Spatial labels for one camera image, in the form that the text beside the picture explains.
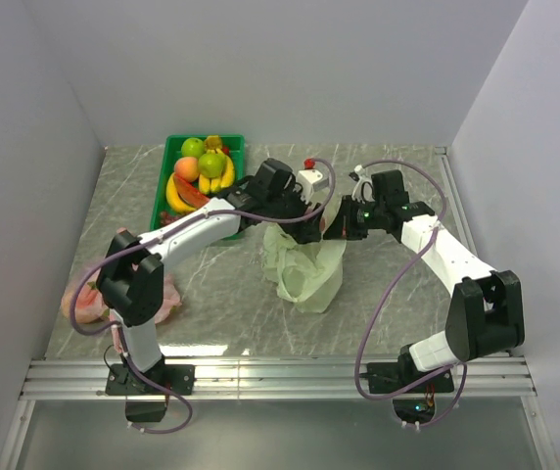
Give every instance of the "banana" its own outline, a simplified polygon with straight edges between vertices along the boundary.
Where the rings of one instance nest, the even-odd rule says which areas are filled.
[[[166,201],[169,206],[176,212],[180,213],[189,213],[194,212],[195,208],[189,206],[178,194],[177,189],[175,189],[175,183],[173,182],[173,175],[169,177],[169,180],[166,183]]]
[[[209,150],[215,150],[223,147],[223,142],[218,135],[209,135],[204,141],[204,145],[206,145],[206,148]]]
[[[210,181],[210,191],[215,194],[221,191],[221,177],[213,178]]]
[[[202,194],[210,193],[210,180],[200,173],[200,179],[198,179],[198,189]]]
[[[223,174],[221,175],[221,189],[229,188],[234,184],[236,179],[236,170],[234,168],[234,162],[232,159],[225,154],[225,167],[223,169]]]

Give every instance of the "plastic bag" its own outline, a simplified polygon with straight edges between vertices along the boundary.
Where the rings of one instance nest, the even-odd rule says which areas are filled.
[[[326,227],[338,209],[334,200],[328,205],[322,217]],[[298,245],[279,225],[272,224],[264,233],[262,245],[262,272],[266,279],[277,283],[278,297],[295,304],[303,313],[325,311],[343,282],[346,241]]]

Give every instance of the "green tray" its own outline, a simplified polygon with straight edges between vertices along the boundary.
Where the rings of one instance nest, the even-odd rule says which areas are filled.
[[[180,215],[171,209],[169,204],[166,203],[166,183],[169,177],[173,174],[173,166],[175,162],[182,157],[180,149],[182,144],[189,137],[198,137],[202,140],[206,139],[207,135],[170,135],[166,138],[164,143],[163,165],[161,166],[161,175],[159,177],[159,185],[156,188],[156,199],[154,200],[154,211],[152,219],[150,220],[150,230],[161,228],[161,212],[167,211],[173,215]],[[223,145],[230,149],[230,158],[234,163],[236,172],[236,179],[239,180],[245,176],[245,139],[242,135],[229,134],[221,135]],[[229,237],[228,240],[236,238],[236,235]]]

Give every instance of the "green apple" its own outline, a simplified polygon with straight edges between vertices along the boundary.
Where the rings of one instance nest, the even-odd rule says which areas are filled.
[[[206,151],[204,141],[197,137],[189,137],[182,144],[182,157],[195,157],[198,159]]]
[[[218,178],[225,168],[225,156],[221,154],[203,154],[198,159],[198,170],[206,178]]]

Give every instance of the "peach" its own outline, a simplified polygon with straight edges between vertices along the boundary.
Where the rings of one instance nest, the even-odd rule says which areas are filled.
[[[200,172],[198,170],[198,159],[195,157],[182,157],[175,163],[173,172],[182,179],[192,183],[200,176]]]

